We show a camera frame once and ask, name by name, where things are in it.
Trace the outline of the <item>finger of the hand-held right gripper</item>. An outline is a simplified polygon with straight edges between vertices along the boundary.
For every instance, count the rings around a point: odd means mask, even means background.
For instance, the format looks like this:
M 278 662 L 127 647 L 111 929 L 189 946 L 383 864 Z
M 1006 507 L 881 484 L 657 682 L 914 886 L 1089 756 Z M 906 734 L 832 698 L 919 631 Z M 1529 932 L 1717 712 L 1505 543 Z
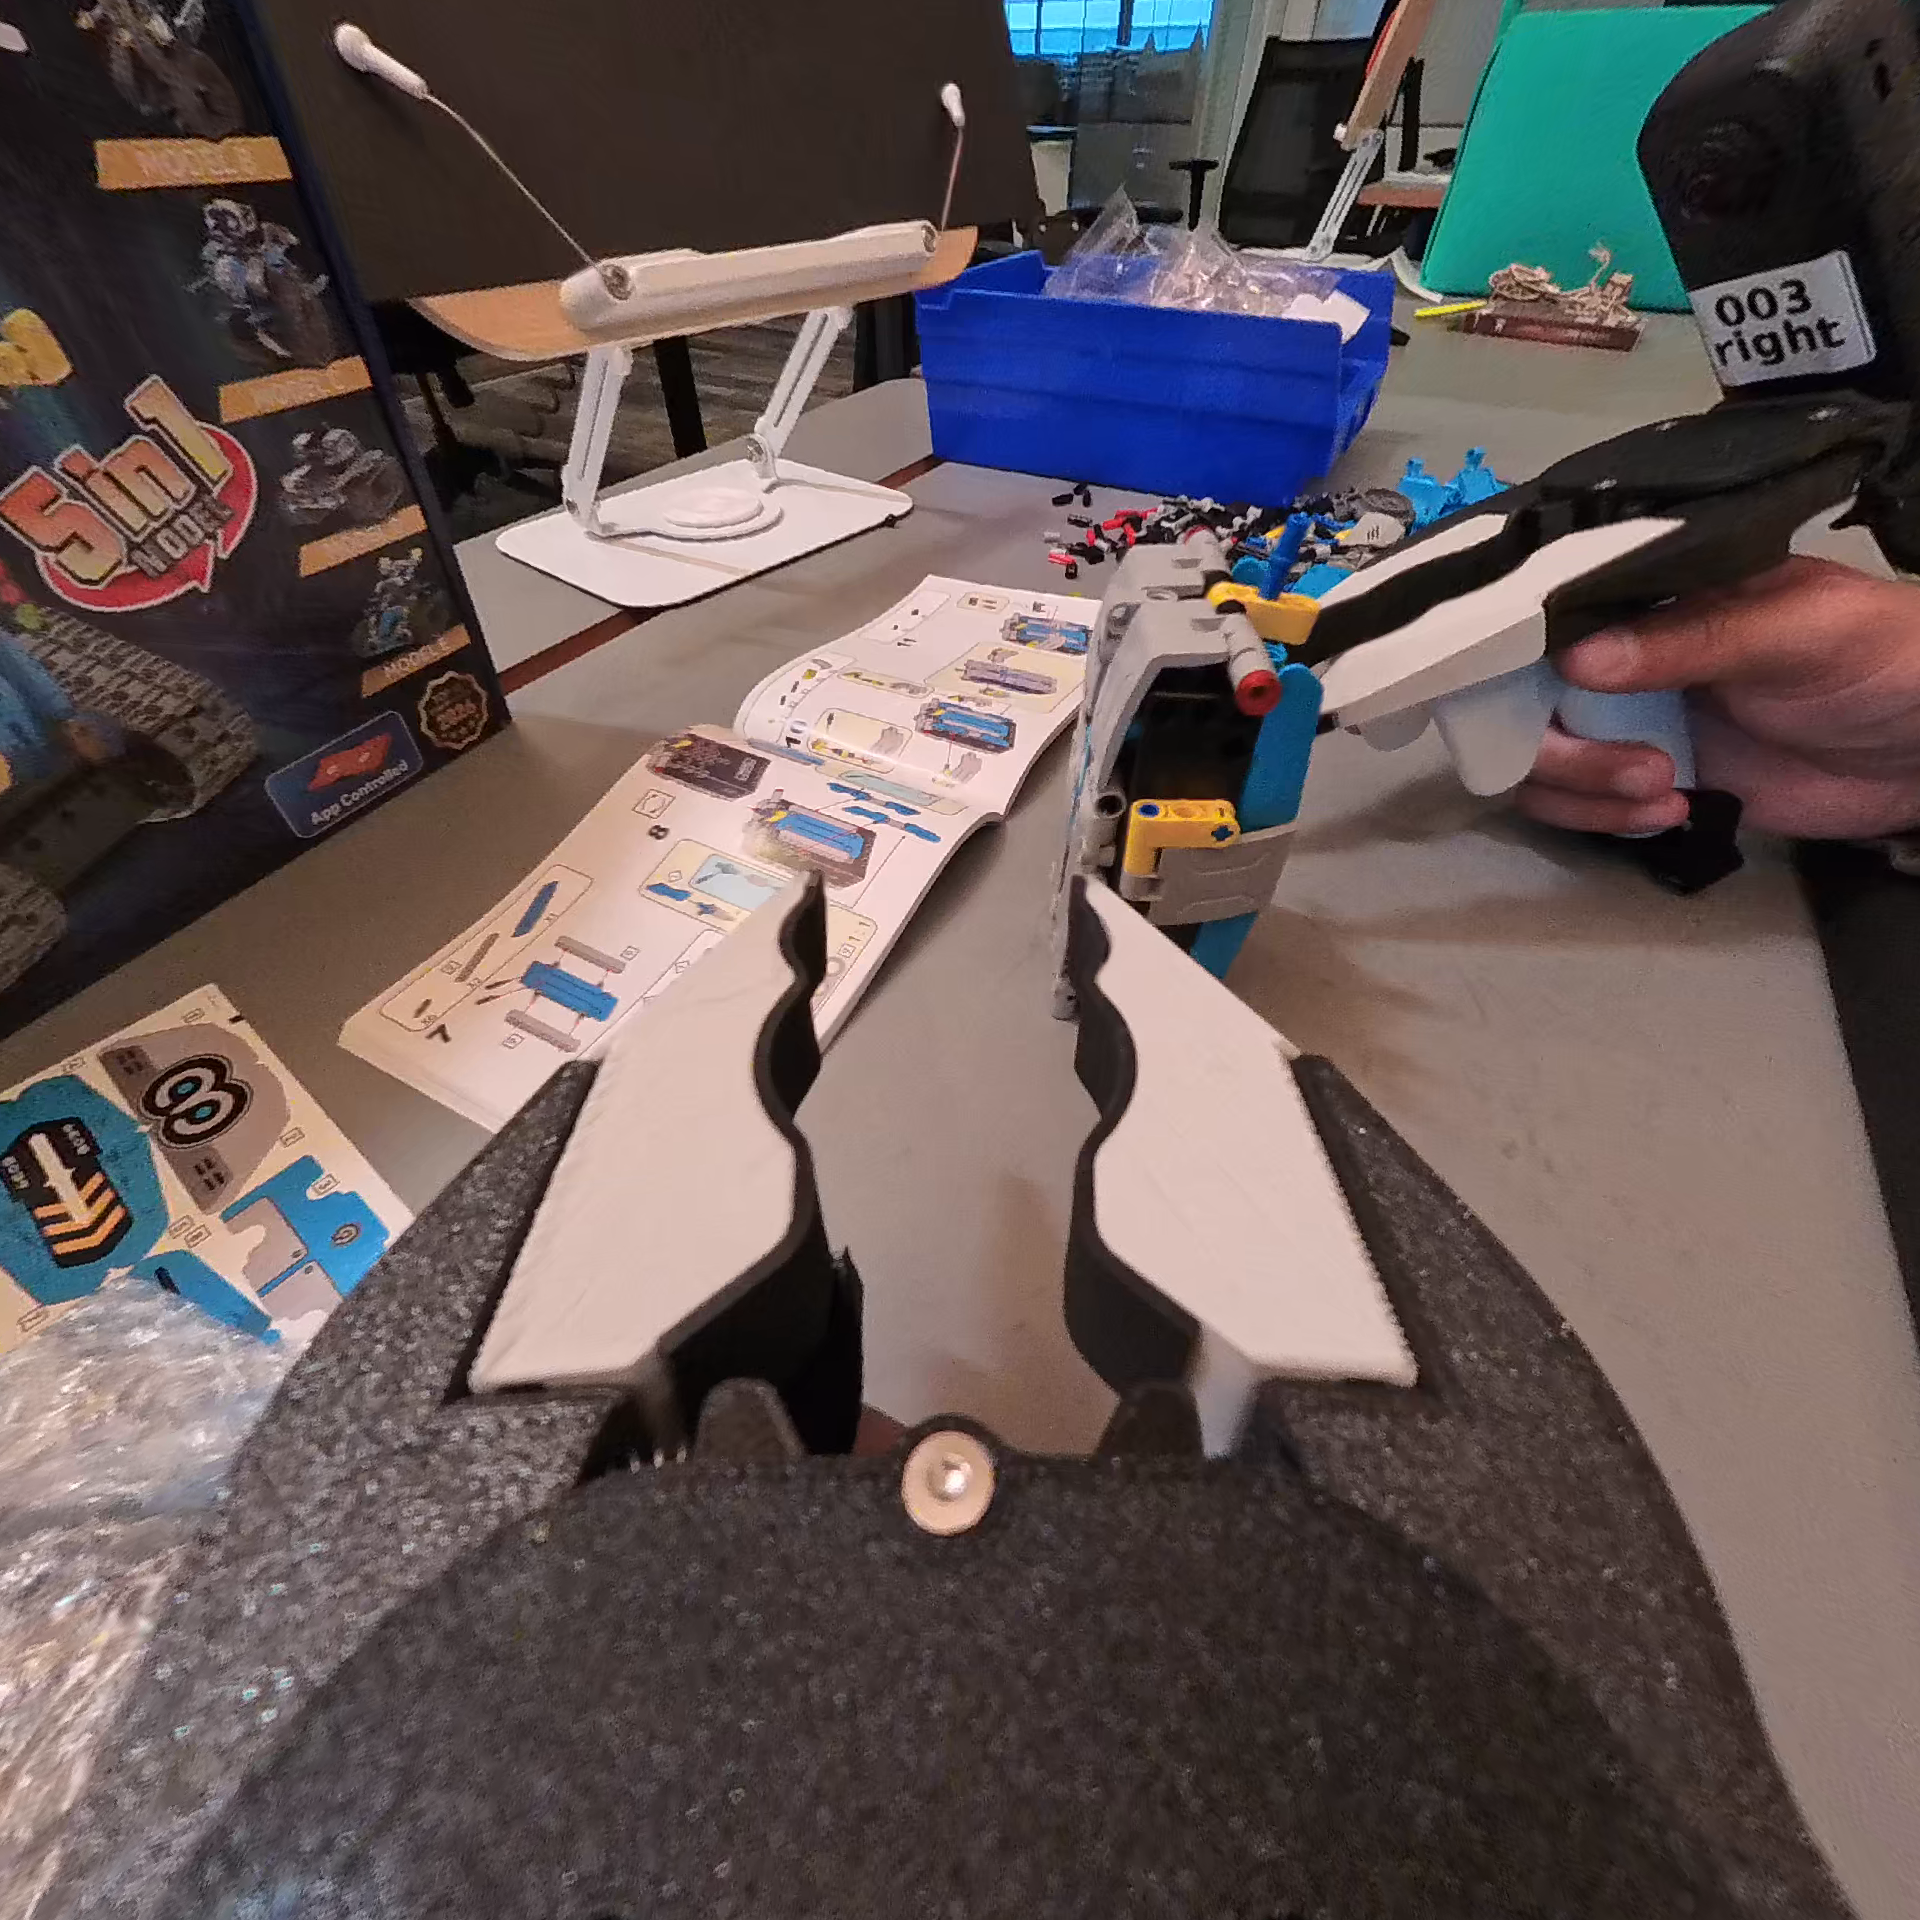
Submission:
M 1677 528 L 1677 520 L 1622 520 L 1569 532 L 1505 576 L 1407 615 L 1326 665 L 1322 715 L 1366 734 L 1383 753 L 1434 722 L 1469 793 L 1510 791 L 1529 775 L 1567 692 L 1544 664 L 1550 593 Z
M 1502 580 L 1534 553 L 1540 537 L 1538 507 L 1481 507 L 1439 520 L 1317 599 L 1311 630 L 1300 641 L 1300 664 L 1326 665 Z

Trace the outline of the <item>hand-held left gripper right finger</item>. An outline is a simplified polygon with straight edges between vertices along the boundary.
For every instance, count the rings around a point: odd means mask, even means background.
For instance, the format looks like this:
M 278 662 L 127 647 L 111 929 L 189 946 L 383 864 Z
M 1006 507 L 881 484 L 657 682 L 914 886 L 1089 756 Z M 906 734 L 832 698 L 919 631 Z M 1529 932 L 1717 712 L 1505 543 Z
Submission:
M 1119 1400 L 1181 1387 L 1229 1457 L 1274 1380 L 1420 1379 L 1278 1028 L 1096 881 L 1066 891 L 1071 1170 L 1062 1318 Z

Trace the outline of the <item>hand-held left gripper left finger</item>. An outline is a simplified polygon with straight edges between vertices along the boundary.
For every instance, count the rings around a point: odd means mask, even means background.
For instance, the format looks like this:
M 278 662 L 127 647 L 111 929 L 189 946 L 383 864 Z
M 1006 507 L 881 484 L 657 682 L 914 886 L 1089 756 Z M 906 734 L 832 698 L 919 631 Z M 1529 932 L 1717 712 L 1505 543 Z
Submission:
M 790 881 L 607 1044 L 468 1369 L 474 1398 L 657 1385 L 823 1227 L 797 1110 L 825 886 Z

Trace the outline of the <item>pile of toy brick pieces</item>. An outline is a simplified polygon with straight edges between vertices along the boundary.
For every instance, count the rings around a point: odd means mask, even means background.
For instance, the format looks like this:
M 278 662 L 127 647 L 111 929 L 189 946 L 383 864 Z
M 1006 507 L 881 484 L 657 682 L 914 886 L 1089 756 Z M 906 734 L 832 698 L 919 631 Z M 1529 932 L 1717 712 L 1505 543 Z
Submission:
M 1062 530 L 1046 536 L 1046 558 L 1065 579 L 1074 579 L 1086 567 L 1119 561 L 1146 544 L 1210 537 L 1229 580 L 1254 599 L 1320 599 L 1388 548 L 1505 490 L 1484 448 L 1469 448 L 1452 471 L 1407 458 L 1389 484 L 1310 490 L 1279 507 L 1164 496 L 1096 513 L 1089 488 L 1079 484 L 1050 499 L 1062 511 Z

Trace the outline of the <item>grey blue toy brick model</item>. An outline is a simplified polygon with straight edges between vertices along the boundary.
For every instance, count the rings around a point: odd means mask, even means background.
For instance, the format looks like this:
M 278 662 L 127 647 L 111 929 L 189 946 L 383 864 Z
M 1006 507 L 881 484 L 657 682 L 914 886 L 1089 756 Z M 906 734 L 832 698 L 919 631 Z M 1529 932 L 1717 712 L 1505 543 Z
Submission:
M 1087 641 L 1050 913 L 1050 1012 L 1074 1019 L 1066 906 L 1108 888 L 1224 976 L 1288 860 L 1320 680 L 1300 659 L 1317 604 L 1242 596 L 1208 530 L 1135 544 Z

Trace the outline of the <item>person's right hand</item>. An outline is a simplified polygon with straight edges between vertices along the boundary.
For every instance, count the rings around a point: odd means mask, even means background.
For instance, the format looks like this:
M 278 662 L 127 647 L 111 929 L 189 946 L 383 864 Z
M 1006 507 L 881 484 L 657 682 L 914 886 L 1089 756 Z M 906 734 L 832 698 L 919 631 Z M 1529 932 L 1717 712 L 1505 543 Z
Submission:
M 1567 647 L 1602 696 L 1679 690 L 1695 782 L 1744 824 L 1798 841 L 1917 827 L 1917 588 L 1791 558 Z

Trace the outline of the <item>small wooden model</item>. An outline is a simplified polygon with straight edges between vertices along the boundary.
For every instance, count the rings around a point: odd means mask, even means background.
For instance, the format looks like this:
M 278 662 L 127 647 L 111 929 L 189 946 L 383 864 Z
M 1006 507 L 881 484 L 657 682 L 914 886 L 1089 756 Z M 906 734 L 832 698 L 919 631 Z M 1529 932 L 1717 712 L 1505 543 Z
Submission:
M 1485 300 L 1463 330 L 1532 346 L 1632 352 L 1642 322 L 1634 311 L 1634 275 L 1618 273 L 1613 251 L 1596 246 L 1581 283 L 1564 287 L 1543 266 L 1508 263 L 1487 279 Z

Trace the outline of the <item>open instruction booklet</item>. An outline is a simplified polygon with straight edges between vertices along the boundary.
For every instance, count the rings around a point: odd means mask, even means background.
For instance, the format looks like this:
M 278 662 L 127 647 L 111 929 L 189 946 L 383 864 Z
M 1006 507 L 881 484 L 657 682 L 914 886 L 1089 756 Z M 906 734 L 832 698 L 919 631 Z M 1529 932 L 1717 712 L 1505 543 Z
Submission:
M 782 664 L 732 728 L 665 734 L 479 922 L 341 1044 L 486 1130 L 598 1054 L 708 950 L 815 875 L 828 1043 L 969 838 L 1077 726 L 1096 599 L 925 579 Z

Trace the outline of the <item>blue plastic bin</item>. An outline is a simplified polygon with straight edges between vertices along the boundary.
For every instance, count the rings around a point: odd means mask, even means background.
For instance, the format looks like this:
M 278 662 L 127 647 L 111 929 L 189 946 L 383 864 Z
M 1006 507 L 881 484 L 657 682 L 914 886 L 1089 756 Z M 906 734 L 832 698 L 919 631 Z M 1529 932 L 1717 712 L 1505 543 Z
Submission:
M 916 296 L 948 465 L 1278 507 L 1329 479 L 1381 393 L 1399 287 L 1337 273 L 1354 320 L 1050 296 L 1034 251 Z

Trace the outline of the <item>clear plastic bags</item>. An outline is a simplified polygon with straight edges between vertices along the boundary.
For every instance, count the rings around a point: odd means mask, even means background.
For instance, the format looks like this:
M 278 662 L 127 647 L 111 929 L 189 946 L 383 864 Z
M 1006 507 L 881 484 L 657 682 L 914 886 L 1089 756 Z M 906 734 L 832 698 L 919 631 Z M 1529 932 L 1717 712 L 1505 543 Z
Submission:
M 1152 225 L 1119 188 L 1046 271 L 1042 297 L 1326 322 L 1348 342 L 1373 313 L 1365 297 L 1384 297 L 1391 308 L 1396 288 L 1383 273 L 1337 273 L 1233 248 L 1208 225 Z

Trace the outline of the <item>black office chair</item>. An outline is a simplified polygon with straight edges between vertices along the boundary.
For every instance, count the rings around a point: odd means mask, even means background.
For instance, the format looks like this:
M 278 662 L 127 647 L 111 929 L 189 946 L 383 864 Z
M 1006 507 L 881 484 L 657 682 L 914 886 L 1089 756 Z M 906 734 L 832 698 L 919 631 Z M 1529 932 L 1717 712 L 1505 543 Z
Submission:
M 1368 56 L 1368 39 L 1265 39 L 1226 159 L 1169 163 L 1183 176 L 1186 225 L 1199 222 L 1204 188 L 1215 179 L 1210 222 L 1224 243 L 1303 250 L 1346 168 L 1337 127 L 1357 98 Z

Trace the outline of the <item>blue sticker sheet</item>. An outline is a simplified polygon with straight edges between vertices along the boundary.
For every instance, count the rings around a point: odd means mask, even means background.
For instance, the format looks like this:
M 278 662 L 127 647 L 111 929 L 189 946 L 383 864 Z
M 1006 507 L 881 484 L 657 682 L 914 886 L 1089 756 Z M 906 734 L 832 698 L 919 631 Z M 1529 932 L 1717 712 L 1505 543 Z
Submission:
M 1 1096 L 1 1354 L 117 1286 L 308 1338 L 412 1212 L 217 987 Z

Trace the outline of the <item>black perforated board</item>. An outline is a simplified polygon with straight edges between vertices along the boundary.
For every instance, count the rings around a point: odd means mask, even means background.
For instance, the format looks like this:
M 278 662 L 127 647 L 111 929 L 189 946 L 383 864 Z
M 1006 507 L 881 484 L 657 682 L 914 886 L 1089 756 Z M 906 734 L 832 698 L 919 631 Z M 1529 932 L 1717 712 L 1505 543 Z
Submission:
M 1917 881 L 1876 849 L 1802 844 L 1824 955 L 1896 1267 L 1917 1300 Z

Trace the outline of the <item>clear plastic bag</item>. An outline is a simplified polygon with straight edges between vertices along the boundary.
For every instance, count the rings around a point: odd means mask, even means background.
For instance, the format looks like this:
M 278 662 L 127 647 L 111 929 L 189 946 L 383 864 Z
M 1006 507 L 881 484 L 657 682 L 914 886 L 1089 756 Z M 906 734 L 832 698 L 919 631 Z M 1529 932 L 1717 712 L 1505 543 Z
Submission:
M 159 1600 L 322 1329 L 117 1282 L 1 1362 L 1 1915 L 34 1915 Z

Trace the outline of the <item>white book stand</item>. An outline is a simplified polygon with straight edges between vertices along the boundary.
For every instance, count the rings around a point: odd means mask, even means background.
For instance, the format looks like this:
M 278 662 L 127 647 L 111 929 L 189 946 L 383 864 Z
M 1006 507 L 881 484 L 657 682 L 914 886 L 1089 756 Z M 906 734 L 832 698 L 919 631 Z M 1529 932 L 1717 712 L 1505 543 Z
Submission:
M 673 609 L 898 522 L 790 465 L 858 304 L 956 279 L 1038 196 L 1001 4 L 250 4 L 298 171 L 364 308 L 502 361 L 580 361 L 559 511 L 497 536 Z M 605 491 L 642 347 L 800 318 L 726 465 Z

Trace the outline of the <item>dark printed toy set box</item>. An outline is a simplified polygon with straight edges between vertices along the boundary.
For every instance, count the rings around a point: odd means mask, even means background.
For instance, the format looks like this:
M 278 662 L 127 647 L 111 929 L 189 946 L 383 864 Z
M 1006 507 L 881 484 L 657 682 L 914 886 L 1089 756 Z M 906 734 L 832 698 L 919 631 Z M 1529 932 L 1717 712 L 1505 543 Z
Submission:
M 249 4 L 5 4 L 5 1035 L 506 722 Z

